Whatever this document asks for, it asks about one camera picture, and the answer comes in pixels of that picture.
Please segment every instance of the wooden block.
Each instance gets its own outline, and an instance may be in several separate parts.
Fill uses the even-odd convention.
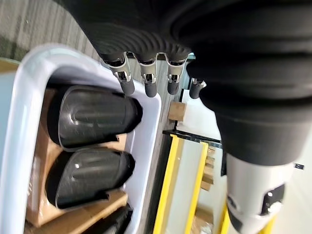
[[[202,181],[200,183],[200,187],[203,189],[203,190],[206,190],[206,191],[209,191],[210,190],[210,187],[211,187],[211,184],[205,182],[205,181]]]
[[[196,208],[191,234],[211,234],[214,229],[213,211]]]
[[[213,157],[207,157],[206,158],[206,166],[207,167],[211,167],[213,168],[214,167],[214,163],[215,163],[215,159]]]
[[[202,181],[208,184],[214,184],[214,178],[211,175],[204,175]]]
[[[204,168],[204,176],[213,176],[214,175],[214,169],[211,167],[205,166]]]
[[[183,121],[185,109],[186,109],[185,103],[172,101],[170,103],[168,119]]]
[[[212,157],[214,154],[215,154],[215,148],[209,147],[209,148],[208,148],[207,155],[210,156],[210,157]]]
[[[110,193],[109,201],[99,201],[80,209],[63,214],[62,216],[42,225],[39,228],[25,225],[28,234],[80,234],[106,218],[118,208],[127,204],[128,196],[125,192],[114,191]]]
[[[117,135],[117,138],[118,141],[105,142],[100,144],[99,146],[124,151],[126,146],[127,134],[126,133],[119,134]]]

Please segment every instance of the white wall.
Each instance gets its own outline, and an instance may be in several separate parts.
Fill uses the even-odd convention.
[[[183,122],[178,122],[176,126],[178,130],[218,140],[221,139],[213,111],[206,108],[199,98],[191,99],[189,90],[184,90],[182,102],[187,105]]]
[[[305,165],[305,168],[294,169],[286,187],[284,206],[277,216],[272,234],[312,232],[312,130],[296,163]]]

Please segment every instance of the cardboard box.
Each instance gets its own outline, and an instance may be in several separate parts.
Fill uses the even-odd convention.
[[[197,207],[192,223],[191,234],[212,234],[213,230],[213,212]]]
[[[26,220],[35,227],[40,227],[64,214],[63,210],[59,210],[49,203],[45,194],[47,175],[55,159],[62,152],[62,148],[50,139],[46,127],[49,104],[55,93],[55,90],[51,89],[47,89],[45,92],[29,182]],[[101,146],[123,151],[126,137],[126,134],[119,135],[119,142],[108,142],[101,144]]]
[[[67,212],[39,228],[25,224],[24,234],[80,234],[127,204],[125,192],[114,191],[109,193],[109,197],[109,201],[99,201]]]

